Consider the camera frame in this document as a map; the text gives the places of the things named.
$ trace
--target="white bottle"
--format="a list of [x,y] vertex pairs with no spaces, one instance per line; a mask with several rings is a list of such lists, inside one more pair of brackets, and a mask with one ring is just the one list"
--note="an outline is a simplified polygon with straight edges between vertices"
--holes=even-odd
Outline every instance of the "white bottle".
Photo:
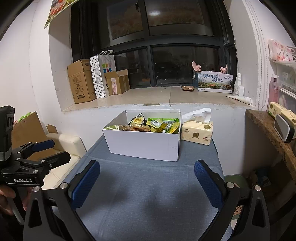
[[242,75],[237,73],[237,79],[234,84],[233,95],[244,96],[244,87],[242,86]]

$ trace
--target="pink bottle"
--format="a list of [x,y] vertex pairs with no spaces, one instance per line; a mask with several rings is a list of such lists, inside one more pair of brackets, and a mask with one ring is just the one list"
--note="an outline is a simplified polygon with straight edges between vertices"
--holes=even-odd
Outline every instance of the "pink bottle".
[[279,84],[277,82],[278,76],[273,74],[271,77],[271,82],[269,84],[269,98],[268,103],[270,102],[278,102],[279,95]]

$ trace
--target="metal screw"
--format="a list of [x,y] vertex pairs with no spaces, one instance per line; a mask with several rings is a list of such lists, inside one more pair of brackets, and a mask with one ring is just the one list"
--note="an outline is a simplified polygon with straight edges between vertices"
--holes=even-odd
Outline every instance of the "metal screw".
[[60,185],[60,188],[61,188],[61,189],[65,189],[65,188],[67,188],[67,186],[68,186],[68,183],[62,183],[62,184]]
[[226,183],[226,186],[229,188],[234,188],[234,184],[231,182]]
[[261,191],[261,187],[258,186],[258,185],[256,185],[254,188],[255,188],[256,191]]
[[40,190],[40,187],[39,186],[33,188],[33,191],[34,192],[38,192],[39,190]]

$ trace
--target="window frame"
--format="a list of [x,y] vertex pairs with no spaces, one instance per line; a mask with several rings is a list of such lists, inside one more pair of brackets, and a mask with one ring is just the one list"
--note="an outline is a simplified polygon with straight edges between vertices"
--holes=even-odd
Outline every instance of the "window frame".
[[[155,76],[155,66],[153,61],[153,47],[162,46],[196,46],[211,47],[218,50],[219,66],[228,63],[228,73],[237,75],[237,56],[233,31],[228,16],[228,12],[223,0],[205,0],[214,36],[195,34],[166,34],[150,35],[145,1],[139,0],[138,5],[141,12],[143,27],[143,38],[129,42],[119,43],[110,47],[101,48],[99,39],[99,4],[95,0],[80,0],[71,9],[71,47],[73,61],[89,58],[99,54],[103,50],[112,49],[113,54],[125,53],[138,49],[147,49],[148,68],[150,85],[137,85],[132,88],[144,88],[155,86],[180,86],[180,84],[157,84]],[[182,85],[192,85],[192,83],[182,83]]]

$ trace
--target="blue gripper pad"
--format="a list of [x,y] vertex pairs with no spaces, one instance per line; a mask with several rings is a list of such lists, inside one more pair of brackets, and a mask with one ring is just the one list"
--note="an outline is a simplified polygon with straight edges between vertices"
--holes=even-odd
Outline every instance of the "blue gripper pad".
[[211,202],[211,205],[220,210],[223,206],[222,193],[213,179],[210,177],[204,166],[199,161],[194,164],[194,174],[200,182],[209,201]]
[[87,198],[87,195],[89,194],[90,190],[92,189],[99,175],[100,175],[100,164],[95,160],[92,160],[86,166],[86,168],[77,175],[79,178],[78,180],[80,181],[77,185],[74,186],[74,188],[71,190],[71,194],[69,195],[72,200],[71,201],[72,209],[75,210],[76,208],[79,208],[83,205],[85,199]]
[[38,142],[34,144],[32,147],[32,151],[39,152],[39,151],[46,150],[53,147],[54,147],[54,141],[48,140],[48,141]]

